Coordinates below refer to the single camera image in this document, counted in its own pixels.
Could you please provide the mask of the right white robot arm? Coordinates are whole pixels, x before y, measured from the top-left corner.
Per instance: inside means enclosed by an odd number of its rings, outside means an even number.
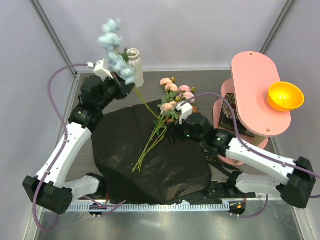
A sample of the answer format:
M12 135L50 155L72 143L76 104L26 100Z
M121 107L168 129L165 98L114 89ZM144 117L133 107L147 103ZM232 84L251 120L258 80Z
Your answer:
M231 132L214 128L200 113L170 122L167 127L171 144L192 140L213 155L244 162L264 173L263 176L233 174L231 182L225 186L230 197L236 198L242 193L262 193L281 197L296 208L307 207L316 184L316 174L308 159L299 157L294 160L265 151Z

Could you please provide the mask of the blue artificial flower stem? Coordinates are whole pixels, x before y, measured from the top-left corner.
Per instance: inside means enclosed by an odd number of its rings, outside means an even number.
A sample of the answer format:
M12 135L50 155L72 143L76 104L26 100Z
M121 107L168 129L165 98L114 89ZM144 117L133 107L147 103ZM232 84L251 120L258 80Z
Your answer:
M97 39L97 42L106 50L108 69L122 78L127 85L135 84L135 70L129 64L128 49L122 48L123 37L118 34L120 29L121 20L119 18L116 20L109 19L106 24L102 25L103 35ZM136 88L136 84L133 89L134 92L135 89L139 91L139 88Z

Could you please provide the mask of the black wrapping paper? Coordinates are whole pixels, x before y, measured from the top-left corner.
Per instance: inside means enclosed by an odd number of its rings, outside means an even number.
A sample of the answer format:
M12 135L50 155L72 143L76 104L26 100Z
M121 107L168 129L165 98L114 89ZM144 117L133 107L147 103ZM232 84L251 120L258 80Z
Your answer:
M159 100L105 114L92 134L96 167L112 200L166 205L210 186L212 172L203 148L163 139L135 169L160 113Z

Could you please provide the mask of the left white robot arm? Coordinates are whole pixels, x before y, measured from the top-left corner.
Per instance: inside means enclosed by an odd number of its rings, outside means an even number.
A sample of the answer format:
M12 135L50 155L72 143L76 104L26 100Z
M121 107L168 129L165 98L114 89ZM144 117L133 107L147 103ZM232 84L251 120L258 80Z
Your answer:
M100 200L106 195L107 188L100 175L88 173L70 182L66 182L66 177L83 145L103 119L106 106L113 100L126 98L134 88L134 83L126 84L116 74L105 80L96 75L83 80L79 103L70 114L66 133L41 170L23 180L23 188L32 202L62 215L75 200L90 195Z

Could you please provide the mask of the black ribbon gold lettering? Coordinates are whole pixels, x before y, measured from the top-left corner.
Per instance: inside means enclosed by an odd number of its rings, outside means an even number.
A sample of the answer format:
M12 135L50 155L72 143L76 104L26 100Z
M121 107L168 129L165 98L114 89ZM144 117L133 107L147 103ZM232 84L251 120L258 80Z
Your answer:
M223 162L217 155L211 154L204 148L203 152L207 163L225 176L230 177L233 172L242 172L239 168Z

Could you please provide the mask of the artificial flower bouquet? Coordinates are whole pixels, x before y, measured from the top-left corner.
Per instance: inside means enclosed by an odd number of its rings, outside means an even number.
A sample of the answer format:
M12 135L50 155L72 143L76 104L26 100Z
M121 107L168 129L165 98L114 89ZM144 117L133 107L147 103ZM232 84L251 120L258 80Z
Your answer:
M175 77L161 79L159 86L164 90L161 103L157 105L160 113L155 113L153 110L151 110L139 90L135 89L135 92L142 100L144 106L149 110L150 113L152 113L155 119L153 120L154 128L152 133L139 159L132 168L133 172L136 170L141 171L147 154L165 138L168 128L167 125L178 121L180 114L175 112L175 107L182 101L190 100L196 92L195 87L189 87L188 85L177 86Z

